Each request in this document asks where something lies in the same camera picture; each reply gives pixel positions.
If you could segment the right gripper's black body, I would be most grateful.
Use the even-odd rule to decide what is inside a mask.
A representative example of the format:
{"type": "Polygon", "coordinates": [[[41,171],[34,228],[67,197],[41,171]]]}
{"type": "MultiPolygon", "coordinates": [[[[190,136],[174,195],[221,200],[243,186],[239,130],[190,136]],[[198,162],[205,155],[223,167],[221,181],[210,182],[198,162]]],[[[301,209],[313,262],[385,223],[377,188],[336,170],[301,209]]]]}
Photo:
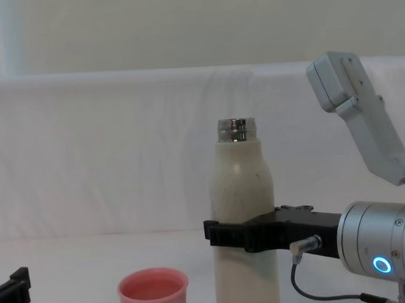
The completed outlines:
{"type": "Polygon", "coordinates": [[[280,241],[284,244],[281,249],[289,249],[292,242],[320,236],[322,247],[314,249],[311,254],[340,258],[337,249],[337,231],[341,214],[315,211],[282,211],[279,212],[279,222],[284,231],[280,241]]]}

